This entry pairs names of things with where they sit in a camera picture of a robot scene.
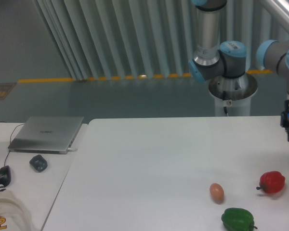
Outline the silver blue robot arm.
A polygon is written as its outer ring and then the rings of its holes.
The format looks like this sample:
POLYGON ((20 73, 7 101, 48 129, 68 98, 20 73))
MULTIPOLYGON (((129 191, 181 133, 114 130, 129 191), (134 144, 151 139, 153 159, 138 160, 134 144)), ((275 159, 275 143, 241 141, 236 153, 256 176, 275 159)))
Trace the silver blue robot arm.
MULTIPOLYGON (((209 92, 223 103, 222 115, 228 115, 231 103, 249 99, 257 90, 257 81, 246 74, 247 49, 238 41, 218 42, 221 11, 225 0, 194 0, 198 9, 198 39, 194 56, 189 60, 191 76, 198 82, 210 81, 209 92)), ((289 33, 289 0, 262 0, 261 5, 289 33)), ((289 40, 267 40, 256 51, 258 64, 287 84, 287 99, 281 112, 280 125, 289 141, 289 40)))

